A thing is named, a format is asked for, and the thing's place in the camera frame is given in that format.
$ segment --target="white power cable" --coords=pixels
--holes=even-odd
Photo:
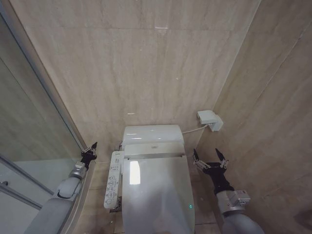
[[[189,131],[185,131],[183,132],[182,134],[186,134],[186,133],[191,133],[191,132],[195,132],[195,131],[198,131],[200,129],[203,129],[205,127],[207,127],[209,124],[206,124],[205,126],[201,127],[201,128],[196,128],[196,129],[193,129],[193,130],[189,130]]]

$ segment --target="wall outlet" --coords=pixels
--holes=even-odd
[[[223,125],[222,119],[213,111],[198,111],[197,116],[201,124],[208,124],[211,131],[219,131]]]

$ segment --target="toilet tank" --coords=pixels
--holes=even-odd
[[[178,142],[184,145],[179,125],[128,126],[123,134],[122,150],[126,145],[165,142]]]

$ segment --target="floor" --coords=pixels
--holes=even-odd
[[[188,157],[189,171],[194,196],[195,233],[220,234],[215,215],[209,205],[200,176]],[[90,189],[75,228],[74,234],[122,234],[122,214],[110,214],[103,207],[110,163],[97,163]]]

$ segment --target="toilet seat control panel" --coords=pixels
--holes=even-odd
[[[117,206],[119,178],[123,158],[123,151],[114,151],[112,153],[111,165],[108,173],[107,186],[104,198],[104,207],[106,209],[114,209]]]

